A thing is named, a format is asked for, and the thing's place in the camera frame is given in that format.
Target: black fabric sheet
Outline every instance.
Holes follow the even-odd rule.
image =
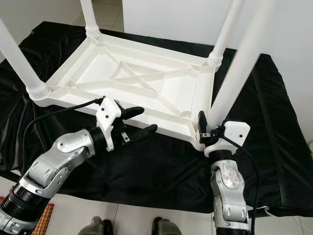
[[[207,57],[212,46],[143,37],[102,30],[104,33],[196,56]],[[85,39],[83,27],[43,22],[20,45],[38,76],[47,81]],[[215,97],[235,50],[227,49],[215,76]],[[0,64],[0,171],[21,168],[22,134],[34,118],[61,107],[36,106],[10,65]],[[260,169],[259,207],[276,215],[313,214],[313,162],[297,117],[275,64],[262,54],[229,113],[229,118],[251,126],[244,147]],[[28,165],[47,151],[60,135],[95,125],[95,117],[76,111],[39,122],[27,137]],[[235,160],[252,205],[255,172],[241,151]],[[99,201],[212,212],[208,159],[191,144],[154,134],[123,150],[104,152],[77,167],[61,193]]]

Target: black cloth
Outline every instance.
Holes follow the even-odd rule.
[[[207,57],[212,46],[102,32],[141,43]],[[83,27],[43,22],[20,45],[41,80],[47,81],[85,39]],[[227,49],[216,73],[213,97],[223,82],[235,50]],[[34,118],[62,109],[40,108],[7,61],[0,64],[0,170],[21,168],[22,135]],[[275,64],[262,54],[238,96],[229,118],[247,122],[251,131],[244,147],[260,170],[259,207],[276,215],[313,214],[313,162],[296,114]],[[39,122],[27,137],[28,165],[60,135],[94,126],[95,117],[71,111]],[[235,160],[246,183],[244,196],[253,204],[256,176],[241,151]],[[208,159],[185,141],[153,134],[123,150],[104,152],[77,167],[61,193],[122,204],[212,212]]]

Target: white wall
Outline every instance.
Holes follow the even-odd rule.
[[[0,0],[0,17],[18,44],[42,21],[70,24],[81,11],[79,0]]]
[[[257,0],[247,0],[228,47],[238,48]],[[313,141],[313,1],[283,0],[263,52],[283,76],[299,124]],[[127,33],[214,45],[231,0],[123,0]]]

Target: black cable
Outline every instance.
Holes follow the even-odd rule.
[[[253,157],[249,154],[248,151],[245,150],[245,148],[241,147],[239,144],[235,143],[234,141],[230,140],[229,138],[227,138],[225,136],[221,136],[221,138],[226,140],[227,142],[229,142],[233,146],[242,150],[250,158],[250,160],[252,161],[252,164],[254,166],[255,175],[256,175],[256,187],[255,187],[253,214],[252,214],[252,218],[251,218],[251,235],[254,235],[255,217],[256,217],[256,212],[257,212],[257,207],[258,207],[258,190],[259,190],[259,183],[260,183],[260,174],[259,174],[258,166],[257,166],[255,160],[253,159]]]
[[[37,118],[35,118],[34,120],[32,120],[32,121],[26,126],[26,128],[25,128],[25,130],[24,130],[24,134],[23,134],[23,141],[22,141],[22,159],[23,159],[23,163],[22,163],[21,177],[26,173],[26,169],[27,169],[26,136],[27,136],[27,132],[29,131],[30,127],[31,127],[33,124],[35,124],[36,122],[38,122],[38,121],[41,120],[41,119],[44,119],[44,118],[47,118],[47,117],[50,117],[50,116],[53,116],[53,115],[56,115],[56,114],[59,114],[59,113],[63,113],[63,112],[66,112],[66,111],[79,109],[79,108],[88,106],[88,105],[90,105],[90,104],[96,103],[96,104],[99,104],[99,105],[100,105],[102,101],[103,101],[103,98],[94,99],[94,100],[91,100],[91,101],[89,101],[89,102],[86,102],[86,103],[83,103],[83,104],[80,104],[80,105],[76,105],[76,106],[73,106],[73,107],[70,107],[70,108],[65,108],[65,109],[62,109],[62,110],[59,110],[59,111],[50,113],[50,114],[42,115],[42,116],[37,117]]]

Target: white tile floor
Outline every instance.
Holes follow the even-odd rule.
[[[5,196],[13,185],[13,182],[0,178],[0,195]],[[149,235],[152,221],[157,216],[175,222],[184,235],[216,234],[211,214],[97,202],[61,194],[51,202],[55,206],[46,235],[76,235],[96,215],[114,223],[115,235]],[[313,235],[313,218],[258,218],[256,234]]]
[[[94,0],[93,10],[99,28],[124,32],[122,0]],[[83,13],[72,24],[85,26]]]

